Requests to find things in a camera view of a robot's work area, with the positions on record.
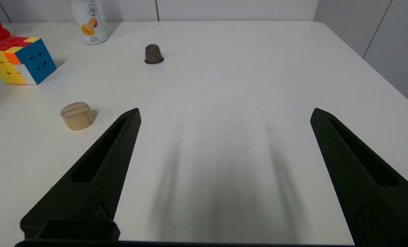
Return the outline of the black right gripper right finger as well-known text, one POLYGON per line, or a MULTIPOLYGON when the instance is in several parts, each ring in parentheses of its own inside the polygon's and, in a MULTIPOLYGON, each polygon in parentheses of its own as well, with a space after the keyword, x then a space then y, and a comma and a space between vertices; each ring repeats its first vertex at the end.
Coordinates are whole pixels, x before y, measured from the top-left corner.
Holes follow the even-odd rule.
POLYGON ((329 112, 310 124, 354 244, 408 247, 408 181, 329 112))

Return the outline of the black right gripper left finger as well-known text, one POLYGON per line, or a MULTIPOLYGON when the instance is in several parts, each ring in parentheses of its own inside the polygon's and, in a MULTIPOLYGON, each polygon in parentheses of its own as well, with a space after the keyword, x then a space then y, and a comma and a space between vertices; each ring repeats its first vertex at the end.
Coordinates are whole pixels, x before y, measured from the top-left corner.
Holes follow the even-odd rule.
POLYGON ((113 220, 140 124, 138 108, 121 114, 21 219, 25 239, 50 220, 113 220))

